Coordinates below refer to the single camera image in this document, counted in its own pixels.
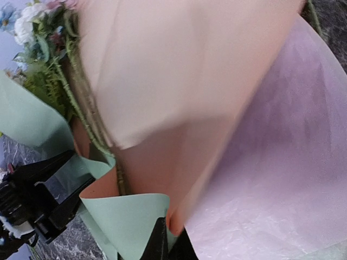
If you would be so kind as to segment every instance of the gray marble surface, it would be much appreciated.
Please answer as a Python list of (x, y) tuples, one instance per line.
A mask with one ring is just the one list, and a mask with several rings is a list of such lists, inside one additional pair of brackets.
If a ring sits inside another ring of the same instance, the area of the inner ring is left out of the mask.
[(313, 0), (326, 43), (347, 72), (347, 0)]
[[(42, 160), (41, 155), (32, 149), (12, 141), (7, 137), (2, 138), (5, 161), (15, 166), (34, 163)], [(57, 179), (50, 178), (46, 182), (51, 194), (60, 203), (68, 194)], [(88, 229), (77, 216), (68, 225), (68, 229), (47, 245), (39, 241), (35, 247), (39, 259), (42, 260), (102, 260), (103, 255)]]

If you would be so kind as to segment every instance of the green stem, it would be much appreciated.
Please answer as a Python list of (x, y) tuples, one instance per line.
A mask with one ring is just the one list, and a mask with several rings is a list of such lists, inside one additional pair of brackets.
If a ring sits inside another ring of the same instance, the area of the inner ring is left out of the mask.
[(310, 9), (310, 12), (311, 12), (311, 15), (312, 15), (314, 27), (316, 28), (317, 33), (319, 34), (319, 36), (321, 38), (324, 38), (323, 31), (322, 31), (322, 26), (320, 25), (320, 21), (319, 21), (317, 12), (316, 12), (316, 8), (314, 7), (314, 4), (313, 4), (312, 0), (308, 0), (307, 4), (309, 5), (309, 9)]
[(76, 113), (77, 113), (77, 116), (78, 116), (79, 119), (81, 120), (81, 122), (82, 122), (82, 124), (83, 124), (85, 130), (87, 131), (87, 134), (88, 134), (88, 136), (89, 136), (89, 138), (90, 138), (92, 144), (95, 145), (95, 147), (96, 147), (98, 150), (100, 150), (101, 152), (103, 152), (103, 153), (105, 153), (105, 154), (107, 154), (107, 155), (113, 157), (114, 155), (110, 152), (109, 148), (108, 148), (108, 147), (105, 147), (105, 146), (103, 146), (103, 145), (101, 145), (101, 144), (97, 141), (97, 139), (95, 138), (95, 135), (94, 135), (94, 133), (92, 132), (92, 130), (91, 130), (91, 128), (90, 128), (90, 125), (87, 123), (87, 120), (86, 120), (86, 118), (85, 118), (85, 116), (84, 116), (84, 114), (83, 114), (81, 108), (79, 107), (79, 105), (78, 105), (78, 103), (77, 103), (77, 101), (76, 101), (76, 98), (75, 98), (74, 94), (72, 93), (72, 91), (71, 91), (71, 89), (70, 89), (70, 85), (69, 85), (67, 79), (65, 78), (64, 72), (63, 72), (63, 70), (61, 69), (60, 64), (58, 63), (57, 60), (54, 60), (53, 62), (54, 62), (54, 65), (55, 65), (55, 67), (56, 67), (57, 72), (58, 72), (59, 75), (60, 75), (60, 80), (61, 80), (61, 82), (62, 82), (62, 84), (63, 84), (63, 88), (64, 88), (64, 90), (65, 90), (65, 92), (66, 92), (66, 94), (67, 94), (67, 96), (68, 96), (68, 98), (69, 98), (69, 100), (70, 100), (70, 103), (71, 103), (71, 105), (73, 106), (73, 108), (75, 109), (75, 111), (76, 111)]

